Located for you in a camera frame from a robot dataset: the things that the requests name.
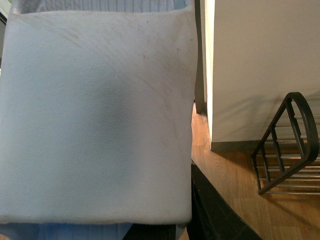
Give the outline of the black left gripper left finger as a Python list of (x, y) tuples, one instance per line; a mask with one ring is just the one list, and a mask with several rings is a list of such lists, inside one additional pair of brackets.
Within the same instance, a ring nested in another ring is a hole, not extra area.
[(134, 223), (123, 240), (175, 240), (175, 225), (152, 225)]

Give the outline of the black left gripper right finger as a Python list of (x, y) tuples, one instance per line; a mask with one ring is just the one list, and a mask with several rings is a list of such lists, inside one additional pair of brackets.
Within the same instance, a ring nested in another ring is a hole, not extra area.
[(190, 240), (260, 240), (261, 237), (228, 205), (196, 164), (191, 165)]

